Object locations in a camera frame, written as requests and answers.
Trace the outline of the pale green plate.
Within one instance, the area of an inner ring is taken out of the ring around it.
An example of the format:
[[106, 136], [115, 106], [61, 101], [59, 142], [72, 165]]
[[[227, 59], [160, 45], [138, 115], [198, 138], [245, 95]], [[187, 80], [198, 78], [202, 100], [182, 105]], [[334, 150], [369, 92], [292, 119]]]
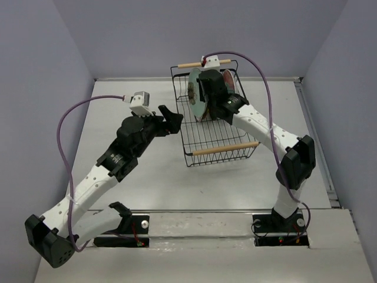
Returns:
[[187, 84], [188, 103], [196, 122], [202, 121], [207, 115], [207, 101], [199, 83], [200, 73], [199, 68], [193, 68], [190, 71]]

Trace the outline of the red teal flower plate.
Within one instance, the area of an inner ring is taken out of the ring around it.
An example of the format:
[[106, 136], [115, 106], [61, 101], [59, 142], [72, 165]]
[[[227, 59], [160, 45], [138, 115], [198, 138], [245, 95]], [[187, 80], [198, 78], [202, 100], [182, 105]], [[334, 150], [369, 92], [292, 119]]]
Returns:
[[223, 75], [223, 80], [226, 85], [227, 91], [232, 94], [236, 93], [236, 84], [234, 82], [234, 77], [232, 75], [232, 72], [228, 69], [225, 69], [222, 75]]

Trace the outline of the black wire dish rack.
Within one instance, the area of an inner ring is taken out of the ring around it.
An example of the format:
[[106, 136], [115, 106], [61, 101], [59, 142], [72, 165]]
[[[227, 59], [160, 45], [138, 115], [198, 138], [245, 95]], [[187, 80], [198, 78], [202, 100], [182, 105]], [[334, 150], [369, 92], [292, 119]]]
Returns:
[[187, 88], [189, 72], [170, 68], [177, 112], [183, 115], [181, 143], [187, 167], [248, 159], [256, 149], [256, 139], [223, 120], [206, 115], [197, 121], [190, 107]]

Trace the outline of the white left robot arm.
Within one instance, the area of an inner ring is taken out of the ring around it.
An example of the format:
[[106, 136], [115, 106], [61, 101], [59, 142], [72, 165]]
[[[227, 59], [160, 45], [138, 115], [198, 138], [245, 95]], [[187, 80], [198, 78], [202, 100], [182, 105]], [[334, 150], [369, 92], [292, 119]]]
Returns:
[[116, 132], [116, 138], [100, 156], [86, 177], [53, 208], [41, 216], [31, 215], [25, 221], [29, 244], [52, 268], [65, 264], [83, 243], [97, 235], [115, 230], [118, 233], [130, 227], [131, 211], [120, 202], [107, 208], [114, 213], [110, 222], [98, 222], [74, 232], [73, 226], [86, 211], [108, 190], [120, 183], [137, 165], [138, 158], [156, 137], [177, 134], [183, 115], [171, 112], [165, 105], [161, 114], [125, 118]]

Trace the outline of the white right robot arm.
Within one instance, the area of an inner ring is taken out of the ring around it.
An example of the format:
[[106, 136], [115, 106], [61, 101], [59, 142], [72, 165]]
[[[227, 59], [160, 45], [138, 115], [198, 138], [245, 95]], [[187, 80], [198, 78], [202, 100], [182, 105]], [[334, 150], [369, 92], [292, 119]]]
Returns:
[[308, 135], [292, 134], [274, 124], [272, 116], [260, 114], [246, 98], [229, 91], [219, 71], [203, 71], [197, 81], [212, 119], [245, 131], [273, 153], [280, 187], [270, 221], [275, 230], [285, 231], [301, 203], [301, 186], [316, 166], [314, 140]]

